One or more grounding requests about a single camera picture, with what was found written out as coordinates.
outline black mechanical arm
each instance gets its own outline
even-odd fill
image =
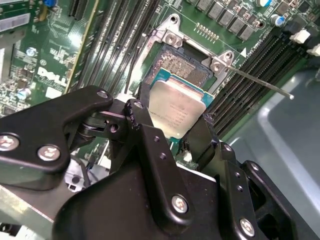
[[[70,152],[96,137],[111,141],[112,174],[64,204],[53,240],[319,239],[260,166],[240,164],[219,141],[209,116],[185,136],[199,165],[190,171],[176,165],[143,100],[96,86],[0,119],[0,184],[56,188]]]

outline connector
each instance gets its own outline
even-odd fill
[[[57,3],[57,0],[44,0],[43,4],[46,5],[49,8],[52,8]]]
[[[69,16],[75,20],[81,20],[85,14],[88,0],[72,0],[70,3]]]
[[[310,37],[310,33],[307,30],[302,29],[296,34],[290,36],[290,40],[292,40],[293,42],[296,42],[297,44],[304,44],[309,37]]]
[[[306,52],[310,55],[320,57],[320,43],[316,45],[314,48],[307,50]]]

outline motherboard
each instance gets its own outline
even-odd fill
[[[88,85],[139,95],[161,69],[213,97],[228,139],[320,56],[318,0],[0,0],[0,117]],[[73,154],[101,162],[109,142]],[[190,168],[194,163],[185,162]]]

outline electrolytic capacitor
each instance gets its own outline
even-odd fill
[[[255,0],[255,3],[258,7],[268,7],[271,2],[272,0]]]
[[[28,97],[30,97],[31,95],[31,91],[29,88],[24,88],[24,89],[20,89],[17,94],[16,94],[16,97],[19,99],[19,100],[26,100]]]
[[[270,22],[276,27],[282,27],[285,21],[286,19],[283,16],[279,16],[278,14],[273,14],[270,18]]]

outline screw head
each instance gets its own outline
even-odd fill
[[[259,171],[259,168],[256,164],[251,163],[251,166],[253,167],[254,170]]]
[[[212,68],[213,68],[212,70],[213,70],[214,72],[218,72],[218,71],[220,70],[220,63],[215,62],[215,63],[213,64]]]
[[[38,150],[38,157],[46,162],[52,162],[60,157],[60,150],[52,145],[45,145]]]
[[[173,196],[171,200],[172,206],[174,210],[176,210],[178,213],[185,214],[188,211],[188,204],[186,200],[184,200],[180,196]]]
[[[175,35],[172,35],[172,34],[168,34],[166,37],[165,37],[165,41],[167,44],[169,45],[175,45],[176,42],[177,42],[177,37]]]
[[[141,102],[135,101],[133,104],[136,105],[140,109],[144,108],[144,106],[141,104]]]
[[[254,227],[252,226],[251,222],[249,222],[247,219],[242,218],[240,220],[240,226],[243,232],[249,237],[253,237],[255,235]]]
[[[0,135],[0,151],[7,152],[16,149],[20,142],[12,135]]]
[[[100,90],[96,94],[98,94],[99,97],[102,97],[104,99],[108,98],[108,94],[105,91]]]

